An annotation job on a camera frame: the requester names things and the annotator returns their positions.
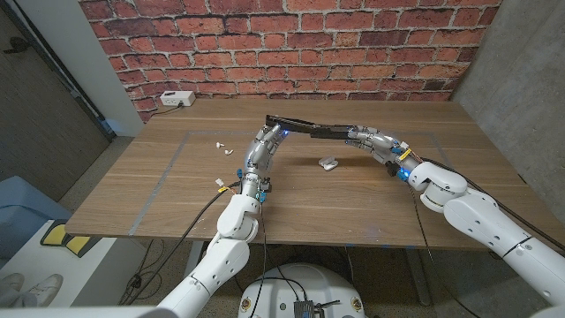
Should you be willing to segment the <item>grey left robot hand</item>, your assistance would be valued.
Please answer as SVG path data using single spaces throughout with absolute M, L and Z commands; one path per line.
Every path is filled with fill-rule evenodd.
M 287 137 L 288 132 L 281 126 L 264 125 L 251 142 L 245 155 L 243 168 L 242 194 L 255 198 L 270 173 L 273 156 Z

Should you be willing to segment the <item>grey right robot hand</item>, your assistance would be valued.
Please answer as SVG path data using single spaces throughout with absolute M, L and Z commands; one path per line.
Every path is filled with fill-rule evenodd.
M 383 134 L 376 128 L 356 126 L 348 132 L 346 144 L 360 148 L 387 168 L 391 177 L 406 181 L 413 170 L 420 165 L 420 159 L 405 142 Z

